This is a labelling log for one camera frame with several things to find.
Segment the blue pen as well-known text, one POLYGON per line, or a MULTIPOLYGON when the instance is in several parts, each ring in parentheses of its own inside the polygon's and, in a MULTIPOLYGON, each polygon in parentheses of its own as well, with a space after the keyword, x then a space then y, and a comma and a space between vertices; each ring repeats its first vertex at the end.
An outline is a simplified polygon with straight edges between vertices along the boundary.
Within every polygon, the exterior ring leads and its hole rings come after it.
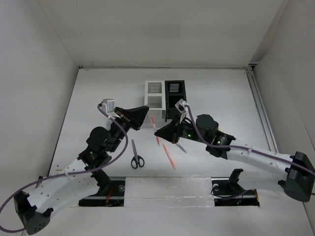
POLYGON ((186 149, 183 148, 179 143, 176 144, 176 146, 184 153, 187 153, 186 149))

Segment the red pen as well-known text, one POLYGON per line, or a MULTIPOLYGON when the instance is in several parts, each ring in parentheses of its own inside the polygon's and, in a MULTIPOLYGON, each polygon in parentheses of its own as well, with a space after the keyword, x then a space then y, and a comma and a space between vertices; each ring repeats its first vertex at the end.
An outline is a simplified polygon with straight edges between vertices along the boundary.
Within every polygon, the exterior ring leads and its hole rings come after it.
MULTIPOLYGON (((157 131, 157 129, 156 129, 156 124, 155 124, 155 121, 154 121, 154 117, 153 117, 151 112, 149 112, 149 116, 150 116, 150 120, 151 120, 151 123, 152 123, 152 126, 153 126, 154 135, 155 135, 155 132, 157 131)), ((155 138, 156 138, 156 141, 157 141, 157 145, 160 146, 160 141, 159 141, 158 136, 155 135, 155 138)))

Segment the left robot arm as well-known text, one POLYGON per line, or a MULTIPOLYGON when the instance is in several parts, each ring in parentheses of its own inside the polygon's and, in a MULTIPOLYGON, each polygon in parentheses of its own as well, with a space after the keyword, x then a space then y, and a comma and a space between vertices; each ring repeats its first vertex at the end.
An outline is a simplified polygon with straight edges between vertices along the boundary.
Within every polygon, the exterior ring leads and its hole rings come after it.
POLYGON ((87 138, 87 148, 62 170, 49 176, 30 192, 20 190, 14 196, 15 211, 24 230, 34 235, 43 230, 60 210, 92 194, 104 195, 111 185, 103 168, 111 162, 130 129, 139 130, 149 111, 148 106, 133 109, 115 107, 115 118, 106 114, 109 124, 94 128, 87 138))

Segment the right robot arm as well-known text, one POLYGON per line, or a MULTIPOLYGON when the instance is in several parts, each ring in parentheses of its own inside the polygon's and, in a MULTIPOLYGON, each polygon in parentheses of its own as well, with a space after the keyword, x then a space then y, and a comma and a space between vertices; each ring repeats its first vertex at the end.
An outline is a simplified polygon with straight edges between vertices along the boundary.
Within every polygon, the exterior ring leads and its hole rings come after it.
POLYGON ((206 151, 214 157, 242 162, 273 174, 284 193, 292 199, 300 202, 311 199, 315 169, 302 152, 281 154, 243 143, 219 131, 219 124, 210 115, 199 115, 196 121, 176 117, 158 129, 155 136, 173 144, 180 138, 204 143, 206 151))

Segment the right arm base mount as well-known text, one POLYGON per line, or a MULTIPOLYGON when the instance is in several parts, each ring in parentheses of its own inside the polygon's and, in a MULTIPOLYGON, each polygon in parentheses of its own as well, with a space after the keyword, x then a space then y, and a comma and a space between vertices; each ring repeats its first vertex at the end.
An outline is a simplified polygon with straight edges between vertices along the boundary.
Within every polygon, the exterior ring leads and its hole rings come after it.
POLYGON ((234 169, 229 177, 212 178, 210 193, 214 197, 216 207, 260 206, 257 190, 245 190, 238 183, 243 171, 234 169))

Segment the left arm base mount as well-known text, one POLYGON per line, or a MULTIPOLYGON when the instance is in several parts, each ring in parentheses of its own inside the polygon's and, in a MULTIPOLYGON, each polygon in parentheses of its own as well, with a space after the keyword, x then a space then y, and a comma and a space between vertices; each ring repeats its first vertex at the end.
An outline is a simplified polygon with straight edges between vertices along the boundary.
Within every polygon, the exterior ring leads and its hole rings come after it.
POLYGON ((109 177, 103 170, 93 172, 97 181, 96 193, 78 202, 80 207, 123 207, 125 200, 126 178, 109 177))

